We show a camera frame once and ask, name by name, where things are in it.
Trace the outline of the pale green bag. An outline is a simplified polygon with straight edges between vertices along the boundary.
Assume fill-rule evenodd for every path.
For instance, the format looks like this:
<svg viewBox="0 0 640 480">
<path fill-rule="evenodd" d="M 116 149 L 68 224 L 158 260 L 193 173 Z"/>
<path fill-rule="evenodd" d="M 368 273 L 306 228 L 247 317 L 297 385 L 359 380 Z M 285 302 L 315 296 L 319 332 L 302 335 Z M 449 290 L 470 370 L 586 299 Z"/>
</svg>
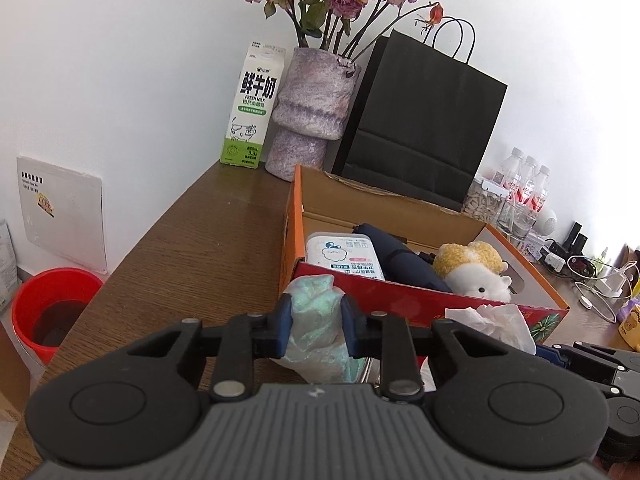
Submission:
<svg viewBox="0 0 640 480">
<path fill-rule="evenodd" d="M 285 354 L 276 363 L 310 384 L 356 382 L 366 360 L 354 359 L 347 351 L 341 310 L 344 292 L 334 285 L 334 276 L 300 276 L 284 292 L 292 300 L 292 327 Z"/>
</svg>

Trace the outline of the white tissue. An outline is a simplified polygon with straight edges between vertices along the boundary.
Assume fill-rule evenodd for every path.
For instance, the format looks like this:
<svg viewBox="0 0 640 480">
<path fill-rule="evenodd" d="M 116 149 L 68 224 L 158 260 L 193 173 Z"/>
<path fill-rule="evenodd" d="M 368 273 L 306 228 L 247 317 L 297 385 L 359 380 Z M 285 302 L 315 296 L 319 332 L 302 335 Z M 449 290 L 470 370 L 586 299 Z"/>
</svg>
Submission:
<svg viewBox="0 0 640 480">
<path fill-rule="evenodd" d="M 473 330 L 508 344 L 534 356 L 536 342 L 530 334 L 524 315 L 515 304 L 477 308 L 446 309 L 445 318 L 459 322 Z"/>
</svg>

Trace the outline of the dark navy folded umbrella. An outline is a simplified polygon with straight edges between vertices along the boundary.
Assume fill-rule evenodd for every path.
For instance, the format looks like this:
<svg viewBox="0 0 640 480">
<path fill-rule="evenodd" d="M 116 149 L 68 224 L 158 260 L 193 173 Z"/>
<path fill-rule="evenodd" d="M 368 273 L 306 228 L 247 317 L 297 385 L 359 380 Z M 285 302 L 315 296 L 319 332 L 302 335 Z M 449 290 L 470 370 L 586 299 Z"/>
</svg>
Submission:
<svg viewBox="0 0 640 480">
<path fill-rule="evenodd" d="M 352 232 L 370 238 L 386 281 L 451 292 L 429 263 L 390 233 L 369 223 L 354 226 Z"/>
</svg>

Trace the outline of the orange cardboard box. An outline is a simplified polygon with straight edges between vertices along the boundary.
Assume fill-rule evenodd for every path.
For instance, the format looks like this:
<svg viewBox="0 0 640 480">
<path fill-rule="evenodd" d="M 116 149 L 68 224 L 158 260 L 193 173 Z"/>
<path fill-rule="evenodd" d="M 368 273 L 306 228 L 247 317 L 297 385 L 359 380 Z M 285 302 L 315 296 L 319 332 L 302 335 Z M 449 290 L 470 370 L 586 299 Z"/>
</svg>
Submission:
<svg viewBox="0 0 640 480">
<path fill-rule="evenodd" d="M 314 266 L 306 257 L 307 238 L 317 232 L 350 234 L 372 224 L 393 235 L 413 252 L 434 254 L 445 243 L 482 240 L 494 246 L 524 288 L 512 295 L 538 344 L 545 342 L 568 315 L 570 307 L 549 282 L 493 226 L 465 214 L 406 196 L 298 166 L 288 198 L 279 290 L 303 275 L 331 274 L 334 285 L 353 296 L 364 312 L 385 311 L 412 325 L 428 327 L 447 309 L 477 308 L 487 299 L 377 281 Z"/>
</svg>

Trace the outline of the white wet wipes pack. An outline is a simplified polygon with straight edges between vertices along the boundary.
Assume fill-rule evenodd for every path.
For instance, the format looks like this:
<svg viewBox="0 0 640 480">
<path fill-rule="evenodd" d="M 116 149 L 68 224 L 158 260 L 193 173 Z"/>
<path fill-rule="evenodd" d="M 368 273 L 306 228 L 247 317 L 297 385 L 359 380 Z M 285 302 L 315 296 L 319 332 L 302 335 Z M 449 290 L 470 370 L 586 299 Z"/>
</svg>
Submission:
<svg viewBox="0 0 640 480">
<path fill-rule="evenodd" d="M 307 238 L 305 249 L 306 263 L 384 281 L 378 256 L 367 235 L 318 232 Z"/>
</svg>

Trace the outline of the white power adapter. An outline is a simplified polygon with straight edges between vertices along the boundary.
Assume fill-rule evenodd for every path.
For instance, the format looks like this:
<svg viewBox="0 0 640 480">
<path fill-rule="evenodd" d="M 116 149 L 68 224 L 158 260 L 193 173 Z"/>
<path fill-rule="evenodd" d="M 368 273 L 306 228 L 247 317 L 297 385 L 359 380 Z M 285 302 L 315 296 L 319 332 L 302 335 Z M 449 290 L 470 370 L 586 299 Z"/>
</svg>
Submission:
<svg viewBox="0 0 640 480">
<path fill-rule="evenodd" d="M 561 256 L 555 255 L 553 252 L 545 254 L 544 258 L 542 258 L 542 262 L 556 273 L 560 273 L 566 263 Z"/>
</svg>

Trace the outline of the red plastic bucket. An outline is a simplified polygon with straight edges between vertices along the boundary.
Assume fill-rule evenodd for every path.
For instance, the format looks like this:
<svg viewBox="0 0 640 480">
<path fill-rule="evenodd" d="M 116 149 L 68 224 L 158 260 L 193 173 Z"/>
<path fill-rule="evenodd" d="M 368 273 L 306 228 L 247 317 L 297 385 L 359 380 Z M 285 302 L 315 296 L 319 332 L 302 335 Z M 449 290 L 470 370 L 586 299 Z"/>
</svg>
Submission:
<svg viewBox="0 0 640 480">
<path fill-rule="evenodd" d="M 96 275 L 75 268 L 37 274 L 18 289 L 12 302 L 11 322 L 18 340 L 48 365 L 102 286 Z"/>
</svg>

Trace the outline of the white round speaker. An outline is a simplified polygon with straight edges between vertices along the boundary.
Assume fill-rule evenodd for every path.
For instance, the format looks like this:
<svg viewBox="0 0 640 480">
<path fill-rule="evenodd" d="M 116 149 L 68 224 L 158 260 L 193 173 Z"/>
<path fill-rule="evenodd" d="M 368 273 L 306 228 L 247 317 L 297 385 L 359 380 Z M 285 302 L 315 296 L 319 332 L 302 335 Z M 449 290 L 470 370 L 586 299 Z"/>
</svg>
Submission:
<svg viewBox="0 0 640 480">
<path fill-rule="evenodd" d="M 541 236 L 549 236 L 554 232 L 557 223 L 558 217 L 554 210 L 550 207 L 544 206 L 540 211 L 538 211 L 534 230 Z"/>
</svg>

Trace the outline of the clear jar of seeds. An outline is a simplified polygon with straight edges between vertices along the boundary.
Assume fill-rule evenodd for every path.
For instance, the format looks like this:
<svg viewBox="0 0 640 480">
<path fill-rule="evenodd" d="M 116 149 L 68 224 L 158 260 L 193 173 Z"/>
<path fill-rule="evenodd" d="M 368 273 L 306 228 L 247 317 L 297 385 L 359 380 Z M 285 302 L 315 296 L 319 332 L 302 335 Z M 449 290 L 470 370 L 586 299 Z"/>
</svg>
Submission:
<svg viewBox="0 0 640 480">
<path fill-rule="evenodd" d="M 495 224 L 510 192 L 494 181 L 475 176 L 466 193 L 461 212 L 487 224 Z"/>
</svg>

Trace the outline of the empty drinking glass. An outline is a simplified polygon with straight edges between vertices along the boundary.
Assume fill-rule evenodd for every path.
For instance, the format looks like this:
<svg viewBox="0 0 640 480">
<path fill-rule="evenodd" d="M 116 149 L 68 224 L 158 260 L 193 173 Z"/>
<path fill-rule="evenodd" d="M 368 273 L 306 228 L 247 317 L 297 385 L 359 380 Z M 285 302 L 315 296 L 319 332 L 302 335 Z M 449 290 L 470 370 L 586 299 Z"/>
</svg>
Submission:
<svg viewBox="0 0 640 480">
<path fill-rule="evenodd" d="M 497 228 L 513 246 L 518 246 L 524 242 L 536 219 L 536 212 L 529 206 L 508 200 L 498 215 Z"/>
</svg>

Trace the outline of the right red-label water bottle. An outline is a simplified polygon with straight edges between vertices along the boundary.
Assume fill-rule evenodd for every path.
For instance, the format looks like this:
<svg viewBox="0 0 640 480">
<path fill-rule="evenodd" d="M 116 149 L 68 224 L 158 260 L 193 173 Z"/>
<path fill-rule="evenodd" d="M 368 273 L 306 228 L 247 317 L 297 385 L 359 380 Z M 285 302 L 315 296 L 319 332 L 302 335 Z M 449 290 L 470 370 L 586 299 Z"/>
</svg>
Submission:
<svg viewBox="0 0 640 480">
<path fill-rule="evenodd" d="M 529 208 L 533 211 L 541 211 L 549 193 L 550 169 L 541 165 L 534 179 L 534 188 L 529 197 Z"/>
</svg>

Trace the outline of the red-label water bottle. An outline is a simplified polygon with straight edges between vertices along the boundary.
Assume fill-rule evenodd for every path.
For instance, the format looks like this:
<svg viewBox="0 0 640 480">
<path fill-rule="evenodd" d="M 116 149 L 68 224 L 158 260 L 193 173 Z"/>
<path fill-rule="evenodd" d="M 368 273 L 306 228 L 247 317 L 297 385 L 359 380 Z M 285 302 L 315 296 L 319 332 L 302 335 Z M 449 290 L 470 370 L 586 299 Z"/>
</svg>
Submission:
<svg viewBox="0 0 640 480">
<path fill-rule="evenodd" d="M 533 211 L 541 211 L 549 193 L 550 169 L 541 165 L 534 179 L 534 188 L 529 197 L 529 208 Z"/>
<path fill-rule="evenodd" d="M 491 180 L 503 188 L 513 188 L 520 182 L 518 173 L 523 157 L 524 153 L 519 148 L 512 148 L 510 156 L 501 163 Z"/>
<path fill-rule="evenodd" d="M 533 193 L 536 168 L 537 161 L 533 156 L 527 156 L 518 168 L 518 185 L 515 188 L 514 198 L 519 204 L 526 204 Z"/>
</svg>

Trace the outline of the left red-label water bottle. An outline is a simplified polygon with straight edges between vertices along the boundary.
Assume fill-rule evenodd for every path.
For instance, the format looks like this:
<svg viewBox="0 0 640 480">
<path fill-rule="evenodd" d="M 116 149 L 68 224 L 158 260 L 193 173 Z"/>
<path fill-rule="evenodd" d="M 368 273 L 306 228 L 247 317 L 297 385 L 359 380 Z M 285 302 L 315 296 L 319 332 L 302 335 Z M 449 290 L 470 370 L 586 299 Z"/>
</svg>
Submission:
<svg viewBox="0 0 640 480">
<path fill-rule="evenodd" d="M 503 188 L 513 188 L 520 182 L 518 173 L 523 157 L 524 153 L 519 148 L 512 148 L 510 156 L 501 163 L 491 180 Z"/>
</svg>

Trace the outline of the black paper shopping bag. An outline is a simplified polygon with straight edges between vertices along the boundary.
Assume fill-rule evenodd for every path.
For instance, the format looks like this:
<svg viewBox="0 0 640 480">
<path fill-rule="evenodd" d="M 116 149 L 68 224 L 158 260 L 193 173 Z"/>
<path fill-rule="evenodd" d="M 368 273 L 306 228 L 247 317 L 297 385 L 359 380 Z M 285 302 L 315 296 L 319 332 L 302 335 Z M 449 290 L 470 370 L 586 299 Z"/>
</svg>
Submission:
<svg viewBox="0 0 640 480">
<path fill-rule="evenodd" d="M 392 32 L 375 43 L 332 171 L 459 211 L 507 88 Z"/>
</svg>

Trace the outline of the purple textured vase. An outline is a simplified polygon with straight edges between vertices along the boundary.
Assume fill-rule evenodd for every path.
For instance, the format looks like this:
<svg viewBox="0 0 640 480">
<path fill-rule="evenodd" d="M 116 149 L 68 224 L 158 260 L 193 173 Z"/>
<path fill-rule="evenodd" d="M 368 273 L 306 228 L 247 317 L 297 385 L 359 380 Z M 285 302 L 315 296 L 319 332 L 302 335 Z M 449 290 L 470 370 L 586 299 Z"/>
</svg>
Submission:
<svg viewBox="0 0 640 480">
<path fill-rule="evenodd" d="M 266 170 L 291 182 L 295 168 L 320 169 L 346 127 L 360 66 L 326 50 L 296 48 L 279 91 L 272 121 L 277 127 Z"/>
</svg>

